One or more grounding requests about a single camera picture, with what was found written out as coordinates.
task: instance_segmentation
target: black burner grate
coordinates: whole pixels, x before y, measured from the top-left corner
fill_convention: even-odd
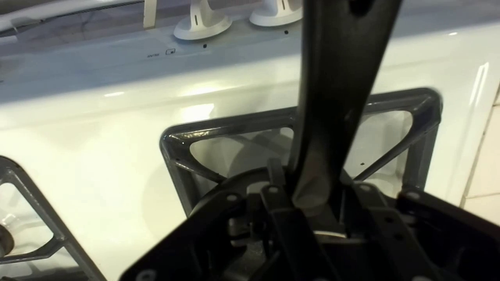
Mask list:
[[[165,130],[160,138],[160,152],[173,180],[174,189],[184,211],[188,214],[199,199],[210,188],[226,182],[229,177],[220,175],[201,164],[190,152],[192,146],[221,136],[240,136],[256,132],[296,130],[295,108],[256,113],[246,116],[213,119]],[[390,111],[406,111],[412,117],[412,125],[406,136],[388,152],[365,167],[359,175],[349,175],[362,182],[407,152],[401,188],[423,189],[429,161],[434,149],[437,127],[440,122],[440,97],[429,89],[407,89],[387,94],[370,96],[363,116],[382,114]]]
[[[12,185],[18,194],[29,203],[34,213],[42,219],[42,222],[52,233],[51,239],[42,246],[40,249],[23,253],[23,255],[2,255],[0,258],[0,266],[4,264],[17,264],[17,263],[31,263],[38,260],[48,260],[62,247],[70,253],[79,269],[62,269],[52,272],[40,272],[31,277],[24,277],[26,280],[104,280],[90,258],[84,253],[81,246],[71,236],[68,228],[59,219],[56,211],[49,206],[43,194],[37,189],[27,174],[13,161],[0,157],[0,183]]]

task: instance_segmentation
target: white stovetop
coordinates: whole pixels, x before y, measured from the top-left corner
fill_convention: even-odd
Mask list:
[[[248,8],[227,8],[232,29],[199,44],[171,39],[182,8],[162,10],[159,27],[143,32],[142,7],[127,7],[59,19],[0,46],[0,155],[32,177],[107,280],[184,219],[159,153],[165,128],[296,105],[299,27],[252,29]],[[452,203],[500,82],[498,16],[492,0],[406,2],[373,91],[442,94],[426,189]],[[0,221],[20,242],[40,236],[9,217],[15,208],[0,205]],[[57,255],[43,267],[67,264]]]

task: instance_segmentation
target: burner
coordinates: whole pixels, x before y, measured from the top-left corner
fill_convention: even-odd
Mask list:
[[[406,152],[399,186],[401,189],[423,189],[440,122],[440,97],[429,89],[370,96],[363,117],[392,111],[410,114],[409,132],[360,174],[348,177],[354,182],[368,180],[368,177]],[[237,182],[237,185],[231,183],[231,186],[240,186],[242,189],[263,185],[267,174],[262,167],[267,166],[270,158],[276,158],[285,166],[292,133],[296,130],[295,124],[295,108],[285,108],[176,125],[165,130],[160,138],[160,152],[185,214],[192,213],[201,197],[212,188],[227,178]],[[235,158],[226,161],[224,155],[221,155],[232,150],[229,146],[223,146],[221,153],[212,160],[199,161],[199,157],[195,157],[198,144],[213,147],[220,138],[231,139],[242,147]],[[245,150],[248,146],[256,147],[257,152]]]
[[[0,183],[10,185],[17,192],[26,200],[38,219],[51,231],[51,239],[31,253],[10,255],[13,247],[13,239],[7,231],[7,227],[0,228],[0,266],[4,264],[21,264],[40,260],[48,260],[60,249],[74,260],[79,269],[63,269],[63,270],[48,270],[34,272],[26,277],[27,280],[104,280],[90,258],[82,252],[81,246],[70,235],[63,222],[57,217],[54,210],[45,200],[42,192],[27,177],[27,174],[13,161],[0,157]]]

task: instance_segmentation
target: gas stove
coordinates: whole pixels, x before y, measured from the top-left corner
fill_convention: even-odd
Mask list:
[[[13,241],[6,260],[51,238],[57,250],[0,260],[0,277],[65,269],[59,275],[73,280],[117,280],[210,185],[267,155],[285,161],[299,22],[257,29],[248,24],[256,5],[213,4],[232,24],[196,43],[173,38],[187,13],[177,0],[157,7],[151,30],[142,5],[127,4],[57,18],[0,46],[1,175],[21,180],[0,191],[0,222]],[[492,0],[404,2],[348,175],[387,196],[404,183],[459,203],[500,85],[498,14]],[[421,103],[434,114],[415,114]],[[174,136],[198,142],[187,153]],[[377,161],[393,147],[402,153]]]

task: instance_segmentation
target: black plastic object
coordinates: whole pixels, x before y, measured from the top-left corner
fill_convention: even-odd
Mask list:
[[[59,219],[56,211],[49,206],[43,194],[37,189],[37,186],[27,177],[27,174],[17,163],[4,157],[0,157],[0,183],[12,185],[18,191],[18,194],[29,203],[34,213],[42,219],[42,222],[48,227],[48,230],[52,233],[52,238],[40,249],[31,253],[23,253],[15,256],[6,255],[0,258],[0,266],[46,260],[63,247],[70,253],[70,256],[74,260],[74,263],[79,266],[81,275],[87,277],[92,281],[104,280],[104,277],[92,263],[92,260],[84,253],[81,246],[76,242],[76,239],[71,236],[68,228]]]
[[[431,89],[407,89],[370,96],[363,110],[365,116],[406,111],[412,117],[412,125],[407,135],[395,147],[371,166],[365,167],[359,175],[349,177],[354,180],[365,180],[407,150],[402,189],[423,189],[440,122],[440,108],[440,97]],[[213,185],[226,182],[224,175],[215,174],[192,157],[192,144],[220,136],[237,136],[279,128],[296,130],[296,108],[213,119],[168,128],[160,138],[160,152],[184,211],[188,214],[209,191],[206,186],[198,185],[198,177],[212,182]],[[256,180],[268,182],[265,172],[260,172],[260,177],[256,177]]]
[[[295,206],[315,210],[334,199],[399,0],[313,0],[302,8],[299,124],[287,189]]]
[[[209,192],[184,224],[120,280],[500,278],[500,228],[418,189],[407,188],[395,202],[387,202],[371,185],[340,186],[345,192],[342,211],[346,228],[345,238],[337,238],[332,236],[337,233],[329,231],[312,233],[282,186],[271,182],[259,192],[240,197],[240,186],[231,183],[235,178],[220,185],[217,192]],[[234,231],[234,221],[248,224],[240,224]],[[263,225],[257,236],[263,250],[257,250],[256,242],[232,244],[234,236],[251,233],[249,228],[259,224]]]
[[[13,249],[13,238],[12,235],[0,225],[0,258],[9,255]]]

